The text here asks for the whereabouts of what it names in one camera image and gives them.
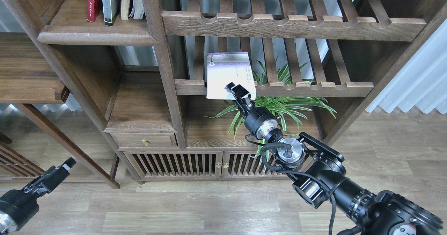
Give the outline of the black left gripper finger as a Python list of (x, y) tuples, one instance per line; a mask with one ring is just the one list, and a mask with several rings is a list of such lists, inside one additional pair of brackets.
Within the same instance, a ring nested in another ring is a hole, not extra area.
[(35, 197), (41, 197), (46, 193), (51, 193), (69, 176), (69, 171), (76, 164), (73, 157), (69, 157), (62, 165), (51, 166), (42, 175), (33, 179), (23, 187), (24, 193), (29, 193)]

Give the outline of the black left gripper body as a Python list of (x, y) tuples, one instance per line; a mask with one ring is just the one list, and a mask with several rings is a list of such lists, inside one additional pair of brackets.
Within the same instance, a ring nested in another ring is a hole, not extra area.
[(0, 230), (2, 233), (16, 232), (32, 219), (39, 210), (38, 190), (9, 190), (0, 200)]

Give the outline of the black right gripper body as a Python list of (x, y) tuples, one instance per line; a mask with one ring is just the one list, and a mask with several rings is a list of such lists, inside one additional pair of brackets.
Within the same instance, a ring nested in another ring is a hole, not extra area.
[(281, 140), (278, 119), (265, 107), (245, 105), (244, 125), (257, 140)]

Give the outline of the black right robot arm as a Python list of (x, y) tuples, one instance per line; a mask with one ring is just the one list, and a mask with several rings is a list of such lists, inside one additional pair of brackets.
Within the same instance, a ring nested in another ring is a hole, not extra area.
[(391, 191), (373, 194), (346, 177), (344, 157), (334, 149), (301, 132), (297, 139), (285, 138), (278, 121), (264, 107), (256, 107), (251, 94), (241, 85), (230, 83), (249, 136), (265, 140), (261, 162), (270, 171), (286, 174), (295, 191), (314, 208), (329, 200), (332, 204), (329, 234), (336, 208), (355, 226), (340, 235), (438, 235), (443, 221), (405, 197)]

